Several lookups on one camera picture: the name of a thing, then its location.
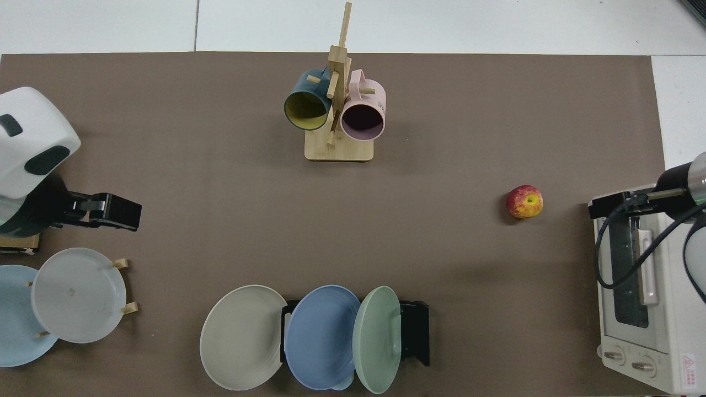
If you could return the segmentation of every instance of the apple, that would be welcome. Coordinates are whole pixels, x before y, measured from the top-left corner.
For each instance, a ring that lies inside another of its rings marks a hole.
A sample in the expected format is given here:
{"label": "apple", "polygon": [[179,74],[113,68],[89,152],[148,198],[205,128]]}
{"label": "apple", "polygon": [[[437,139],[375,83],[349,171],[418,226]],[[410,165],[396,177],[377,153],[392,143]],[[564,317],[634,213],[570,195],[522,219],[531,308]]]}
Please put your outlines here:
{"label": "apple", "polygon": [[544,207],[544,200],[538,188],[523,184],[508,194],[505,205],[510,215],[518,219],[526,219],[539,215]]}

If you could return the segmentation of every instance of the plate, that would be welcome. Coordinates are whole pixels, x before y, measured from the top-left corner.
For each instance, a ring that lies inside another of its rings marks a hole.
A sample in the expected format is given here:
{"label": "plate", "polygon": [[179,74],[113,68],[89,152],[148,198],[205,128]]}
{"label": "plate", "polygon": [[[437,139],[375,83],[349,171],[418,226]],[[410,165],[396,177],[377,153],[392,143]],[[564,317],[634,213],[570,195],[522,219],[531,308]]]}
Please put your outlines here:
{"label": "plate", "polygon": [[125,282],[112,261],[87,248],[47,259],[32,287],[32,308],[48,332],[72,343],[102,339],[118,326]]}
{"label": "plate", "polygon": [[37,271],[27,266],[0,266],[0,367],[27,364],[45,354],[55,335],[37,338],[44,331],[32,310],[32,288]]}
{"label": "plate", "polygon": [[285,299],[264,285],[245,285],[211,309],[201,329],[201,363],[228,390],[260,386],[282,366],[280,319]]}
{"label": "plate", "polygon": [[339,285],[316,288],[294,308],[285,353],[299,383],[313,390],[343,390],[350,385],[358,308],[358,298]]}
{"label": "plate", "polygon": [[402,356],[400,301],[383,285],[365,297],[353,328],[353,361],[360,382],[382,394],[397,375]]}

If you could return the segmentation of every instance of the mug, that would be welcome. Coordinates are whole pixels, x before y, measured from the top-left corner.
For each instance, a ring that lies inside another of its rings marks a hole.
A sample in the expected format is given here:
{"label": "mug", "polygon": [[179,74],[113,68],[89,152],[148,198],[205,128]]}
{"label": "mug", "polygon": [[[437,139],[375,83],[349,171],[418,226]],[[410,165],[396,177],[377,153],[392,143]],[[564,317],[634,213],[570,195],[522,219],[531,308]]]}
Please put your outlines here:
{"label": "mug", "polygon": [[357,141],[370,141],[385,130],[385,89],[366,80],[361,69],[351,72],[349,97],[341,111],[341,129]]}
{"label": "mug", "polygon": [[328,68],[305,71],[285,100],[285,115],[297,128],[321,128],[328,118],[331,100],[326,97],[330,77]]}

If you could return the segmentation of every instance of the blue plate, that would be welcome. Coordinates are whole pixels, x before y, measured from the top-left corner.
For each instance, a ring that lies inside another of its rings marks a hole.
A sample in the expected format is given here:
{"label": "blue plate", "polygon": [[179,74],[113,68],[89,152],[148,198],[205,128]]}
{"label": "blue plate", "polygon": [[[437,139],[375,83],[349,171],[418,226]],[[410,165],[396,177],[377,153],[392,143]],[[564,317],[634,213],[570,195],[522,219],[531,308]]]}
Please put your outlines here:
{"label": "blue plate", "polygon": [[27,364],[45,354],[56,336],[37,338],[44,329],[32,310],[32,288],[37,271],[27,266],[0,266],[0,367]]}
{"label": "blue plate", "polygon": [[316,288],[294,308],[285,333],[285,354],[299,383],[313,390],[350,385],[358,308],[358,298],[339,285]]}

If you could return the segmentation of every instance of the oven window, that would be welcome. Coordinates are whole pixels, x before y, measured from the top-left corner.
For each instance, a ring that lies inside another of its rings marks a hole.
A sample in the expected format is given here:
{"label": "oven window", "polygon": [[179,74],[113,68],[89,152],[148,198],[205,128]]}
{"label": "oven window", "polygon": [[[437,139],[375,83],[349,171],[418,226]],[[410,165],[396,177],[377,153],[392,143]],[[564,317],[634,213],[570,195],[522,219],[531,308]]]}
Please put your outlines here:
{"label": "oven window", "polygon": [[[611,265],[613,279],[626,274],[638,259],[637,242],[633,241],[632,227],[627,216],[615,219],[608,226],[611,242]],[[623,324],[647,328],[650,320],[647,317],[647,306],[640,303],[640,286],[638,274],[630,277],[624,284],[613,290],[616,320]]]}

